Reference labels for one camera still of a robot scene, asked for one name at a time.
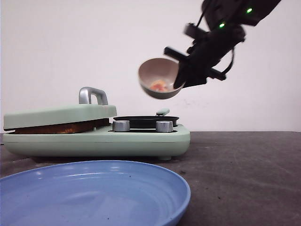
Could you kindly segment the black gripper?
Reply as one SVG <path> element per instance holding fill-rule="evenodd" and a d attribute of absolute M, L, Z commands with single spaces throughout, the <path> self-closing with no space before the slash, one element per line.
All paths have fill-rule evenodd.
<path fill-rule="evenodd" d="M 228 24 L 224 27 L 217 27 L 206 32 L 192 23 L 184 28 L 184 34 L 193 38 L 193 45 L 187 49 L 187 55 L 172 49 L 164 48 L 164 54 L 179 61 L 179 68 L 173 88 L 188 88 L 204 85 L 207 78 L 226 79 L 226 73 L 233 65 L 230 65 L 222 72 L 213 69 L 220 60 L 230 51 L 234 54 L 234 47 L 245 40 L 245 31 L 238 24 Z"/>

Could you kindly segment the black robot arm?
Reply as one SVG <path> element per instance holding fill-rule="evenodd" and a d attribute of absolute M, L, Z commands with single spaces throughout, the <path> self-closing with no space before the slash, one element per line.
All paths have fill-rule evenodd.
<path fill-rule="evenodd" d="M 279 4 L 278 0 L 205 0 L 201 5 L 201 19 L 209 30 L 189 23 L 184 34 L 193 39 L 187 55 L 165 47 L 164 54 L 178 60 L 179 70 L 173 84 L 175 89 L 203 85 L 208 78 L 225 80 L 233 63 L 221 71 L 214 69 L 235 46 L 245 41 L 243 25 L 256 26 Z"/>

